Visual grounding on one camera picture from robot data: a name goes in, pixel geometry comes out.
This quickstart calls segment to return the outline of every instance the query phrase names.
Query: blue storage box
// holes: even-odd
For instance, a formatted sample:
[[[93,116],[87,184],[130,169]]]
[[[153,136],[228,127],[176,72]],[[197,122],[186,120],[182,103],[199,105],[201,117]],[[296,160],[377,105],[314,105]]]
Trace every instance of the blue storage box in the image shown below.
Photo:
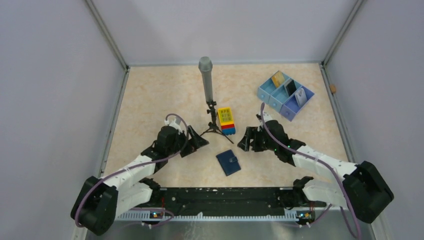
[[[284,84],[291,81],[292,78],[284,73],[283,76],[285,81],[278,87],[274,85],[271,78],[266,80],[260,87],[258,87],[257,97],[291,122],[300,110],[309,102],[314,93],[293,79],[296,90],[302,88],[306,94],[306,103],[302,107],[299,107],[295,94],[288,96],[286,89],[284,88]]]

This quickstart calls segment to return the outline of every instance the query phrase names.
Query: table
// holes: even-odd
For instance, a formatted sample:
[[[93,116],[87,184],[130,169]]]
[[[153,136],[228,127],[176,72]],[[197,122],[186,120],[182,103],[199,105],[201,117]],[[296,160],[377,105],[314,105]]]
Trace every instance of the table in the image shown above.
[[[336,119],[317,63],[217,65],[212,70],[216,109],[230,107],[236,134],[229,138],[207,133],[206,145],[184,158],[169,160],[151,177],[162,187],[291,187],[295,179],[317,177],[277,159],[271,151],[244,152],[237,147],[246,127],[258,126],[261,101],[258,87],[276,71],[282,71],[315,93],[292,122],[265,107],[284,127],[289,138],[317,151],[347,161]],[[132,67],[111,143],[105,174],[134,160],[149,147],[168,113],[180,115],[201,134],[208,128],[202,76],[197,65]],[[225,176],[216,155],[233,150],[241,170]]]

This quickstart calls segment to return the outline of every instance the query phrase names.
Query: dark blue notebook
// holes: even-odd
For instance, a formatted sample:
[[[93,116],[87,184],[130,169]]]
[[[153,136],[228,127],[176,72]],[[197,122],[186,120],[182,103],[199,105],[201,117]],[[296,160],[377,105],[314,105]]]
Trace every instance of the dark blue notebook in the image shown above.
[[[221,164],[221,168],[224,170],[226,176],[242,169],[236,155],[234,155],[231,149],[216,155],[216,158],[219,164]]]

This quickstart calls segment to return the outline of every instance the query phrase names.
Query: microphone head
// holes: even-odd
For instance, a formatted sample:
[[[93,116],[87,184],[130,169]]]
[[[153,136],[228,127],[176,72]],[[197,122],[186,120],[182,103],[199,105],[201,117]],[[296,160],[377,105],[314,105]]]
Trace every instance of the microphone head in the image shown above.
[[[212,61],[208,56],[204,56],[199,60],[199,70],[201,72],[212,71]]]

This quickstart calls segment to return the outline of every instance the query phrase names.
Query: microphone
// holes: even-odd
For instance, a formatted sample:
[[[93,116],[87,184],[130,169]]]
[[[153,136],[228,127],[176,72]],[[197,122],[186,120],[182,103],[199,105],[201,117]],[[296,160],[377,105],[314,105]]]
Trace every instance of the microphone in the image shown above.
[[[203,80],[204,98],[206,103],[210,104],[214,101],[214,95],[212,89],[212,61],[208,56],[200,58],[199,70]]]

